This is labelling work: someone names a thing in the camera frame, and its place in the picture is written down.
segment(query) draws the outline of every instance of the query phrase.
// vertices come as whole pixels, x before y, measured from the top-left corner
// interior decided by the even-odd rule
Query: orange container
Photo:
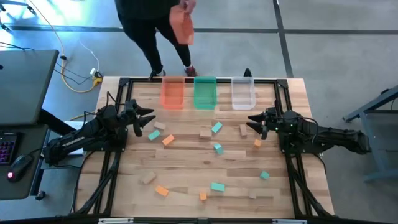
[[[184,77],[163,77],[160,102],[165,109],[183,108],[184,85]]]
[[[180,6],[173,6],[170,10],[170,25],[179,44],[193,45],[193,24],[191,15],[185,13]]]

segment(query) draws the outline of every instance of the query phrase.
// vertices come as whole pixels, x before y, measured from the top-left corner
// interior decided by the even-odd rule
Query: wooden tabletop
[[[97,108],[105,106],[107,91],[116,97],[119,78],[104,78]],[[311,117],[304,80],[294,78],[288,81],[294,111]],[[259,135],[250,128],[246,138],[242,138],[239,132],[239,125],[248,121],[247,116],[274,106],[272,85],[256,84],[257,105],[246,111],[232,109],[230,84],[217,85],[218,104],[214,110],[196,110],[192,83],[185,84],[184,108],[165,110],[160,104],[160,86],[160,83],[134,84],[132,98],[141,107],[155,109],[156,119],[144,128],[141,138],[136,137],[132,127],[129,127],[112,216],[294,217],[286,163],[280,153],[276,133],[269,132],[267,140],[256,149],[253,144],[255,139],[260,139]],[[150,141],[147,136],[155,130],[155,121],[167,127],[161,131],[160,137]],[[217,122],[221,122],[223,127],[213,134],[211,140],[199,138],[201,129],[210,129]],[[164,146],[162,140],[169,134],[173,134],[175,140]],[[223,155],[215,153],[215,143],[222,145]],[[87,201],[97,187],[103,157],[103,152],[96,152],[87,159],[78,186],[77,208]],[[324,208],[333,213],[323,164],[313,155],[303,155],[303,163],[309,189]],[[149,185],[140,183],[140,178],[150,171],[155,172],[157,178]],[[262,171],[269,173],[269,179],[259,178]],[[210,190],[212,182],[225,184],[225,192]],[[170,191],[167,197],[155,192],[158,185]],[[200,192],[207,193],[206,201],[200,201]],[[257,199],[249,198],[250,192],[255,192]]]

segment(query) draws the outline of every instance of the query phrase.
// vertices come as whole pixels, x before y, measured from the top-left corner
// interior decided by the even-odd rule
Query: hand
[[[185,13],[191,14],[197,5],[197,0],[180,0],[180,6],[185,9]]]

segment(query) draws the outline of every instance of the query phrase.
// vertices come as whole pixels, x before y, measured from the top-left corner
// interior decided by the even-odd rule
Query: gray floor
[[[56,25],[120,27],[113,0],[34,2]],[[395,0],[280,0],[279,4],[286,29],[398,29]],[[9,15],[1,14],[1,20],[23,26],[45,24],[18,7],[11,7]],[[198,0],[193,20],[196,28],[277,28],[271,0]],[[150,72],[140,50],[121,32],[59,34],[70,59],[68,68],[81,75],[87,75],[96,60],[79,40],[99,58],[104,75],[148,76]],[[289,34],[286,39],[294,77],[305,79],[313,117],[323,126],[361,129],[358,121],[345,124],[341,117],[398,82],[398,35]],[[17,31],[9,35],[0,31],[0,41],[60,50],[52,32]],[[158,46],[167,73],[182,75],[178,55],[159,34]],[[197,33],[191,53],[200,75],[230,77],[242,75],[249,67],[256,77],[286,77],[278,34]],[[84,90],[90,83],[74,87]],[[83,110],[92,111],[98,92],[99,87],[85,94],[74,93],[54,73],[44,108],[69,119]],[[337,215],[398,223],[398,181],[363,182],[363,175],[375,169],[370,155],[335,148],[325,154],[325,162]],[[76,175],[69,169],[46,171],[41,188],[49,197],[41,202],[34,198],[0,202],[0,219],[67,214]],[[21,214],[22,208],[29,212]]]

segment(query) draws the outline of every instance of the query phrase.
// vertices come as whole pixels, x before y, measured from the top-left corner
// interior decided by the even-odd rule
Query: green bin
[[[196,109],[212,110],[216,107],[216,77],[195,77],[193,80],[193,104]]]

